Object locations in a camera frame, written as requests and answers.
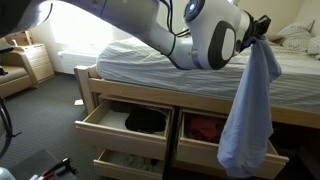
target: open drawer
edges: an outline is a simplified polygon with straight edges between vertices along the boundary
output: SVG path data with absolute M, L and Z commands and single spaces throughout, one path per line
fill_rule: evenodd
M 166 112 L 166 127 L 163 132 L 147 134 L 128 130 L 125 121 L 128 114 L 116 113 L 111 107 L 148 106 Z M 164 160 L 168 126 L 173 117 L 173 107 L 128 99 L 108 97 L 84 120 L 76 121 L 81 142 L 124 153 Z
M 94 160 L 97 174 L 121 180 L 161 180 L 163 161 L 150 163 L 150 159 L 125 153 L 105 150 L 98 160 Z
M 190 109 L 183 109 L 180 113 L 182 122 L 180 127 L 180 137 L 177 145 L 176 160 L 190 164 L 197 164 L 203 167 L 223 169 L 217 159 L 219 144 L 189 138 L 185 133 L 185 118 L 190 114 L 212 116 L 224 119 L 226 119 L 226 117 L 218 114 L 194 111 Z M 274 179 L 283 169 L 289 159 L 284 156 L 279 156 L 270 142 L 268 145 L 269 148 L 268 153 L 266 154 L 266 160 L 261 165 L 256 176 L 266 179 Z

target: red object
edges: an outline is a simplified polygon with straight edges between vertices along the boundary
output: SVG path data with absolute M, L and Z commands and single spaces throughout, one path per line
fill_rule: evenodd
M 218 142 L 225 120 L 222 118 L 190 115 L 187 117 L 186 130 L 195 139 L 207 142 Z

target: wooden nightstand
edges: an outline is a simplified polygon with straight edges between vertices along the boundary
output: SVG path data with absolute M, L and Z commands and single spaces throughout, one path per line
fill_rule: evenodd
M 44 44 L 16 46 L 17 51 L 24 51 L 39 83 L 54 77 L 52 65 Z

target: window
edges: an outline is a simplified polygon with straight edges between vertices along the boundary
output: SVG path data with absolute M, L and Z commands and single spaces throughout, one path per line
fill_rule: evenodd
M 111 25 L 74 5 L 55 1 L 50 25 L 57 43 L 73 49 L 103 49 L 111 42 Z

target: gray carpet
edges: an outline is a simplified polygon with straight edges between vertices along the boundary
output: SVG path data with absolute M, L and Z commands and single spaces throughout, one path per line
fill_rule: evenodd
M 96 149 L 79 142 L 74 121 L 86 117 L 84 106 L 74 106 L 81 99 L 74 76 L 56 75 L 39 84 L 38 89 L 28 89 L 6 98 L 14 138 L 0 160 L 0 166 L 11 168 L 40 149 L 48 150 L 57 159 L 69 157 L 84 180 L 102 179 L 94 173 L 92 161 L 97 158 Z M 3 147 L 4 136 L 0 139 Z

